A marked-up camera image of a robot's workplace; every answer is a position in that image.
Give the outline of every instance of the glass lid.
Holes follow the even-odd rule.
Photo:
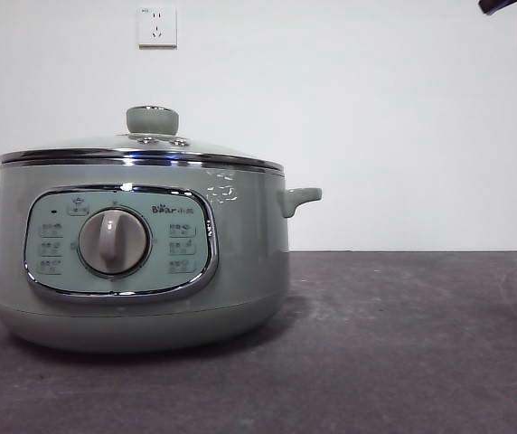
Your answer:
[[[68,164],[83,160],[125,159],[147,164],[158,162],[200,162],[205,164],[244,165],[282,172],[283,166],[258,159],[223,146],[211,145],[176,135],[178,113],[170,108],[139,106],[126,112],[128,134],[69,140],[51,147],[11,152],[0,156],[0,163]]]

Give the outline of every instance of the pot handle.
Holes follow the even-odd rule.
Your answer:
[[[294,216],[298,205],[312,201],[320,201],[321,197],[323,197],[323,191],[320,188],[294,188],[292,190],[285,190],[281,195],[283,217],[288,219]]]

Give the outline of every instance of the black object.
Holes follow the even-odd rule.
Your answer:
[[[491,15],[505,6],[509,6],[512,3],[516,3],[517,0],[480,0],[479,7],[485,14]]]

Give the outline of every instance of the control panel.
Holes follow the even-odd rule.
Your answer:
[[[196,192],[147,186],[42,195],[30,210],[24,248],[31,280],[81,295],[195,285],[212,276],[217,258],[210,205]]]

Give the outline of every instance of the lid knob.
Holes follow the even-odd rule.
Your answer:
[[[173,136],[178,131],[178,113],[158,106],[133,107],[126,111],[126,124],[131,133]]]

